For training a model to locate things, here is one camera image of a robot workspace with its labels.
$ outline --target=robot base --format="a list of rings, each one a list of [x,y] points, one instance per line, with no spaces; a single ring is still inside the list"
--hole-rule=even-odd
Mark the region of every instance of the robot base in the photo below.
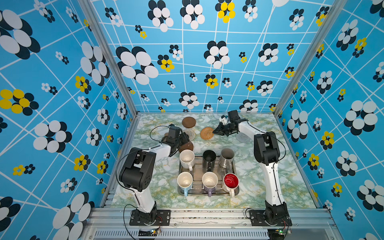
[[[292,221],[288,218],[286,203],[279,206],[271,206],[265,201],[265,210],[249,210],[252,226],[292,226]]]
[[[169,226],[170,210],[157,210],[156,202],[151,212],[144,213],[135,209],[131,213],[131,220],[129,221],[130,226]]]

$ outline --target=marble-patterned tabletop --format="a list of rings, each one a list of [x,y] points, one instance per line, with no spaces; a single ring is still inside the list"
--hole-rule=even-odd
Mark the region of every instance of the marble-patterned tabletop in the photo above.
[[[235,134],[226,136],[215,135],[210,140],[203,140],[200,131],[205,127],[215,129],[219,124],[221,114],[141,114],[140,121],[132,142],[132,147],[147,149],[156,146],[157,142],[151,140],[149,132],[156,126],[173,123],[182,129],[183,118],[190,116],[196,119],[193,129],[196,133],[193,152],[202,155],[205,150],[211,149],[220,154],[224,148],[231,148],[235,152],[234,162],[237,175],[240,179],[240,192],[234,198],[219,195],[208,197],[205,195],[189,195],[184,197],[178,192],[177,175],[179,173],[179,152],[172,157],[166,157],[155,162],[153,176],[149,188],[153,199],[159,208],[265,208],[264,176],[260,163],[253,156],[253,141],[239,142]],[[273,114],[240,114],[241,118],[247,118],[250,123],[265,131],[274,131],[277,138],[286,146],[286,156],[279,161],[278,172],[281,189],[288,208],[316,208],[305,186],[303,177],[299,173],[285,139]],[[153,130],[151,136],[161,140],[166,127],[158,127]],[[284,155],[284,147],[279,143],[281,156]],[[126,204],[136,205],[131,191],[118,186],[111,207],[124,207]]]

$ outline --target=red mug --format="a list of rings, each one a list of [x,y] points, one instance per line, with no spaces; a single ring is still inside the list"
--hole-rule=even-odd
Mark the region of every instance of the red mug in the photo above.
[[[223,178],[222,188],[229,192],[231,197],[235,196],[235,189],[239,186],[239,178],[233,173],[227,173]]]

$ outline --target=blue-handled mug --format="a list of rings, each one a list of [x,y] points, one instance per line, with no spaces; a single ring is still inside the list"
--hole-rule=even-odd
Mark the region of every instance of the blue-handled mug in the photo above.
[[[184,196],[188,196],[188,191],[192,188],[193,177],[189,172],[182,172],[177,177],[177,184],[184,191]]]
[[[217,175],[213,172],[206,172],[201,180],[203,182],[204,190],[208,192],[208,197],[211,197],[218,183]]]

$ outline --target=coaster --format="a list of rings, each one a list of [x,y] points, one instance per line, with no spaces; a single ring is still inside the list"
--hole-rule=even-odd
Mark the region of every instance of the coaster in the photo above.
[[[203,130],[201,130],[200,137],[204,140],[209,140],[209,139],[213,138],[213,136],[214,136],[213,131],[214,131],[213,128],[206,127]]]
[[[251,139],[245,135],[244,133],[238,133],[236,134],[236,139],[239,141],[239,142],[243,142],[243,143],[247,143],[249,141],[251,141]]]
[[[192,129],[186,129],[186,130],[184,130],[184,132],[189,136],[190,141],[195,139],[196,133]]]
[[[182,124],[186,128],[191,128],[196,125],[196,120],[193,117],[186,117],[183,119]]]
[[[189,150],[193,151],[193,144],[191,142],[187,142],[186,144],[184,144],[183,146],[181,146],[179,148],[179,152],[182,152],[182,151],[184,151],[186,149],[189,149]]]

